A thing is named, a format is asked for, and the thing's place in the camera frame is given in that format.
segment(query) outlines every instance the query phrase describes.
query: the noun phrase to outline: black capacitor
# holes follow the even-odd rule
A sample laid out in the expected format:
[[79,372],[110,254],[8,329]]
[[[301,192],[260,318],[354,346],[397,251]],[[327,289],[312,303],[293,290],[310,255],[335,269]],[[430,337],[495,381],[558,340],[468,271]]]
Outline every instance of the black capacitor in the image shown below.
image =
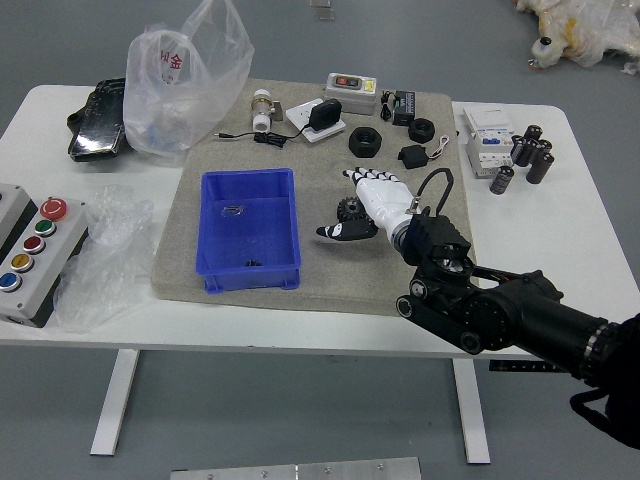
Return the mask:
[[551,142],[549,140],[545,140],[544,138],[541,138],[540,140],[538,140],[538,143],[542,145],[542,151],[544,153],[549,153],[553,148],[553,145],[551,144]]
[[543,153],[542,145],[540,145],[540,142],[534,140],[533,138],[525,138],[522,142],[522,150],[520,151],[520,154],[517,156],[517,158],[512,160],[513,163],[515,163],[519,167],[526,167],[529,164],[533,164],[535,159],[541,153]]
[[535,159],[531,165],[531,169],[527,173],[527,182],[537,185],[547,174],[549,167],[553,163],[554,158],[550,153],[543,153]]
[[522,152],[524,137],[520,135],[514,135],[511,137],[511,141],[513,142],[513,147],[511,147],[511,161],[515,163],[516,159],[520,155],[520,152]]
[[500,167],[500,169],[498,170],[498,174],[496,175],[496,178],[493,179],[493,182],[489,187],[489,190],[491,191],[491,193],[495,193],[496,195],[502,195],[507,189],[507,187],[509,186],[509,182],[511,182],[511,179],[513,178],[513,174],[514,174],[513,168],[507,167],[506,165],[503,165],[502,167]]
[[527,131],[524,132],[524,138],[533,138],[534,140],[540,140],[542,136],[542,128],[538,125],[529,125]]

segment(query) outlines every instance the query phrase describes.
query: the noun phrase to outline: black gear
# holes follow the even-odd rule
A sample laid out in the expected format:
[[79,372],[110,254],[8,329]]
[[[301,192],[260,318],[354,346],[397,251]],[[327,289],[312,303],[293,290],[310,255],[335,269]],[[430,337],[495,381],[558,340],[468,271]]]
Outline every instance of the black gear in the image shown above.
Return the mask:
[[340,200],[337,216],[339,222],[368,218],[367,211],[358,197],[347,197]]

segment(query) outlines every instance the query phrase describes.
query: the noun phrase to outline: table leg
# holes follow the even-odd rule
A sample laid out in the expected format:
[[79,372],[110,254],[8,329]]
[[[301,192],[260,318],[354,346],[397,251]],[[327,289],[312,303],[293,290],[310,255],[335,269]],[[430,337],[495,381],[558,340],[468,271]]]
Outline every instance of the table leg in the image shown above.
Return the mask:
[[452,361],[467,463],[491,463],[473,360],[454,358]]
[[138,363],[139,350],[118,350],[102,413],[93,438],[91,455],[112,456],[116,451],[122,417]]

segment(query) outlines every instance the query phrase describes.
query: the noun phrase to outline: blue storage box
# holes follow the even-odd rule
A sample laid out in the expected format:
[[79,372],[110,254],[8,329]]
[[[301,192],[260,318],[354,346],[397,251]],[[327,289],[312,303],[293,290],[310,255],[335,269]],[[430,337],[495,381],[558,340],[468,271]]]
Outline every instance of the blue storage box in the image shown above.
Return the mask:
[[300,285],[300,246],[289,168],[202,176],[196,272],[207,293]]

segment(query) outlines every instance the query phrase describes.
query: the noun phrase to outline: white table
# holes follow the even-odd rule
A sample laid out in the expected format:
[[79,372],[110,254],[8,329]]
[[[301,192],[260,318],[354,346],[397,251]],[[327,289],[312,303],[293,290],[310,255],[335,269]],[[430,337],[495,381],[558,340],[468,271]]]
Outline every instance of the white table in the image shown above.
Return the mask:
[[[34,200],[90,200],[104,185],[127,184],[155,205],[154,244],[160,240],[181,169],[135,155],[92,164],[67,156],[66,117],[92,87],[33,89],[0,140],[2,183],[23,186]],[[454,104],[456,113],[462,104]],[[462,157],[473,244],[479,265],[512,272],[542,269],[565,292],[563,302],[622,322],[640,311],[640,293],[564,114],[553,107],[505,106],[518,131],[541,125],[557,158],[538,186],[514,179],[507,193],[489,192]],[[464,131],[460,140],[464,141]],[[467,457],[488,463],[475,372],[469,356],[411,322],[320,312],[257,310],[158,299],[145,287],[140,305],[86,334],[50,322],[37,330],[0,322],[0,344],[121,349],[92,453],[113,454],[139,350],[203,350],[453,358]],[[517,348],[485,358],[526,358]]]

